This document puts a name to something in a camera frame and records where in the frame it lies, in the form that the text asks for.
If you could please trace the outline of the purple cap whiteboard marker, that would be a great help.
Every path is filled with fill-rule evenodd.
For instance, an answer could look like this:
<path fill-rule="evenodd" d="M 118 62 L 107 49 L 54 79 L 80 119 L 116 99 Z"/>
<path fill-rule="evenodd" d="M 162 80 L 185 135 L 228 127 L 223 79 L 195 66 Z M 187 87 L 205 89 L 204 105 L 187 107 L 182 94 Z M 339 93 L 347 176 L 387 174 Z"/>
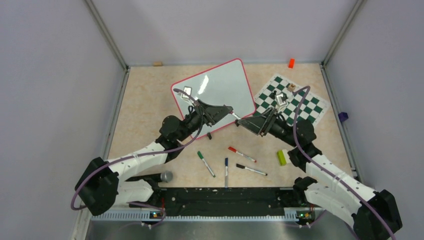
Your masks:
<path fill-rule="evenodd" d="M 231 115 L 233 116 L 233 117 L 235 117 L 237 120 L 241 120 L 242 118 L 241 117 L 239 117 L 236 113 L 234 113 L 233 111 L 231 111 L 230 112 L 231 113 Z"/>

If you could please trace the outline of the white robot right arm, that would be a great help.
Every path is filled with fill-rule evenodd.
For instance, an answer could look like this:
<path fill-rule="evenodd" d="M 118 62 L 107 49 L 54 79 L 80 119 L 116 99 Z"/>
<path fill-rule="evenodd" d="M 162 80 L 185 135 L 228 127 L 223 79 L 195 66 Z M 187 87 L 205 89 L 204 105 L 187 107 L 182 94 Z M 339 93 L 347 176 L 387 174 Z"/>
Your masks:
<path fill-rule="evenodd" d="M 377 191 L 341 170 L 313 141 L 313 123 L 296 120 L 290 126 L 273 108 L 256 116 L 235 121 L 250 132 L 270 134 L 293 148 L 286 157 L 306 173 L 293 185 L 293 200 L 299 206 L 313 204 L 338 217 L 359 240 L 393 240 L 403 227 L 395 197 L 387 190 Z"/>

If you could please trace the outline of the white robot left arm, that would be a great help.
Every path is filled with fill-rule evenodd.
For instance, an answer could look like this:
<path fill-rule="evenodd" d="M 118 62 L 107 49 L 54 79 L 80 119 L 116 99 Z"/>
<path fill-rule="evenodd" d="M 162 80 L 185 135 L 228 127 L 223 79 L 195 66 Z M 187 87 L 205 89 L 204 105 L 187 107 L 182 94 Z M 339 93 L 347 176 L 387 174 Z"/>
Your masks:
<path fill-rule="evenodd" d="M 193 133 L 199 134 L 204 125 L 211 127 L 217 124 L 232 111 L 231 106 L 209 105 L 196 100 L 183 120 L 174 115 L 167 116 L 162 121 L 160 136 L 146 147 L 115 159 L 93 159 L 75 185 L 71 201 L 74 203 L 79 197 L 93 216 L 129 202 L 156 206 L 161 198 L 159 191 L 146 180 L 129 179 L 175 159 L 185 148 L 181 144 L 183 140 Z"/>

